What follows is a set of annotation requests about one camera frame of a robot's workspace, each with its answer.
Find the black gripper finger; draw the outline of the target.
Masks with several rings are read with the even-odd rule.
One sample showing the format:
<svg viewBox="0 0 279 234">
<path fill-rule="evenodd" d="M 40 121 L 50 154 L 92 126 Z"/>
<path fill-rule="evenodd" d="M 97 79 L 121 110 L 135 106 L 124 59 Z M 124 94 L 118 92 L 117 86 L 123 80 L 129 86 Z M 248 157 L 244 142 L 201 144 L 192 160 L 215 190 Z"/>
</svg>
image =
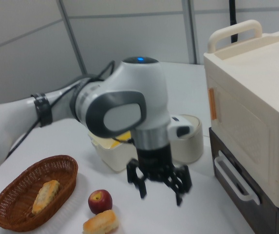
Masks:
<svg viewBox="0 0 279 234">
<path fill-rule="evenodd" d="M 165 184 L 175 192 L 176 204 L 177 206 L 181 206 L 184 195 L 189 193 L 192 187 L 188 166 L 182 165 L 180 167 L 171 168 L 170 174 L 165 180 Z"/>
<path fill-rule="evenodd" d="M 146 177 L 143 175 L 139 177 L 137 174 L 137 170 L 139 168 L 138 160 L 132 158 L 127 164 L 127 180 L 128 183 L 134 184 L 134 186 L 138 189 L 141 198 L 145 198 L 147 195 L 145 180 Z"/>
</svg>

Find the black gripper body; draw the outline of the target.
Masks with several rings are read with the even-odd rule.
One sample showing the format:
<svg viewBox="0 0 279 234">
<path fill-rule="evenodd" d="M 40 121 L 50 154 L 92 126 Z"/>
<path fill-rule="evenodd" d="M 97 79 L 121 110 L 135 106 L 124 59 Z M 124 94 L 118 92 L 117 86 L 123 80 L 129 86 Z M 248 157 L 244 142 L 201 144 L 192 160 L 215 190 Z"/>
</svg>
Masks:
<svg viewBox="0 0 279 234">
<path fill-rule="evenodd" d="M 173 172 L 170 144 L 155 150 L 137 149 L 139 169 L 151 181 L 164 182 Z"/>
</svg>

